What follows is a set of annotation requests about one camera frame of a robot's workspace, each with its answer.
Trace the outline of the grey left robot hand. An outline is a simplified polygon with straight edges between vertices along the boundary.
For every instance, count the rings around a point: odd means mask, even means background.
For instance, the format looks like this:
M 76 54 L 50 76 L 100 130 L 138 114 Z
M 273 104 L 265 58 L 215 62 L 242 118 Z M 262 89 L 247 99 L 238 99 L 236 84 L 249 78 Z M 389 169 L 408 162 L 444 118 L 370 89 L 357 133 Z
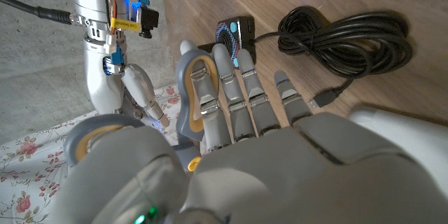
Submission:
M 51 223 L 446 223 L 447 128 L 373 108 L 312 113 L 286 74 L 277 120 L 247 50 L 180 46 L 171 146 L 126 115 L 67 136 Z

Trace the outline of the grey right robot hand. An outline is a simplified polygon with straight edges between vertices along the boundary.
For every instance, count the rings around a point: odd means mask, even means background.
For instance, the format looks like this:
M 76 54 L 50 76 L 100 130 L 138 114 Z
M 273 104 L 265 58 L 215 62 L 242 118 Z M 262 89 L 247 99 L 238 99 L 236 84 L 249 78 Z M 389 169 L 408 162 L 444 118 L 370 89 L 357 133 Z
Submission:
M 135 111 L 168 126 L 148 74 L 127 61 L 125 32 L 149 39 L 158 26 L 159 13 L 151 9 L 150 0 L 75 0 L 75 4 L 70 21 L 86 28 L 85 77 L 97 112 L 121 113 L 128 99 Z

